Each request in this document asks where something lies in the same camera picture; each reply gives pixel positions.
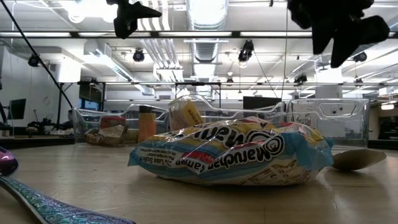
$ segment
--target snack package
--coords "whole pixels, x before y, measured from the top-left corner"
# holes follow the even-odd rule
[[[171,102],[169,114],[171,131],[204,123],[195,104],[190,100]]]
[[[152,136],[129,166],[193,184],[302,184],[333,164],[332,145],[308,126],[250,117]]]
[[[123,143],[125,127],[122,125],[110,128],[98,129],[93,128],[85,133],[86,142],[89,144],[100,146],[117,146]]]

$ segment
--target iridescent fabric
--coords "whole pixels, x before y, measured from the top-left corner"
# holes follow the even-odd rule
[[[45,224],[135,224],[130,220],[102,215],[59,202],[8,177],[0,177],[0,185],[14,197],[18,197],[30,212]]]

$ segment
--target transparent container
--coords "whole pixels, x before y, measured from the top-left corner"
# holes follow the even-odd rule
[[[256,110],[216,108],[203,96],[187,95],[181,96],[169,104],[169,122],[172,131],[198,123],[243,119],[250,116],[273,122],[283,122],[284,107],[284,103],[281,102],[275,106]]]
[[[363,149],[369,138],[368,99],[299,99],[287,105],[286,121],[317,129],[333,149]]]
[[[286,106],[275,106],[256,110],[235,110],[215,108],[202,96],[182,96],[169,104],[170,127],[186,128],[182,122],[184,110],[182,102],[191,101],[203,122],[243,119],[255,116],[271,122],[295,122],[316,129],[324,137],[331,138],[333,149],[364,149],[368,147],[369,110],[368,99],[299,99],[291,100]]]
[[[151,105],[131,104],[122,113],[106,113],[75,108],[73,110],[73,129],[76,142],[87,142],[104,146],[137,144],[140,106],[152,108],[152,112],[155,114],[157,134],[168,131],[169,119],[167,110]],[[113,129],[111,134],[107,132],[111,138],[103,139],[104,141],[101,142],[93,142],[92,138],[88,138],[89,133],[97,136],[100,130],[103,131],[106,128]]]

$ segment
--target plastic bag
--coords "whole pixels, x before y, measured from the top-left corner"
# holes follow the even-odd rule
[[[132,150],[129,166],[194,184],[301,184],[332,165],[331,147],[308,126],[250,117],[152,136]]]

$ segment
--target security camera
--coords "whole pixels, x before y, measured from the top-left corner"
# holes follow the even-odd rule
[[[251,58],[252,51],[254,51],[253,41],[246,40],[238,56],[239,62],[247,62]]]
[[[353,57],[354,62],[364,62],[368,59],[368,55],[365,52],[361,52]]]
[[[30,56],[30,58],[29,58],[29,60],[27,61],[27,63],[28,63],[31,67],[37,68],[37,67],[39,66],[39,56],[38,56],[38,55],[32,54],[32,56]]]
[[[294,78],[294,83],[305,83],[307,81],[307,75],[302,74]]]
[[[142,49],[137,48],[136,49],[136,53],[134,53],[134,55],[132,56],[132,59],[135,62],[142,62],[145,59],[144,53],[142,52]]]

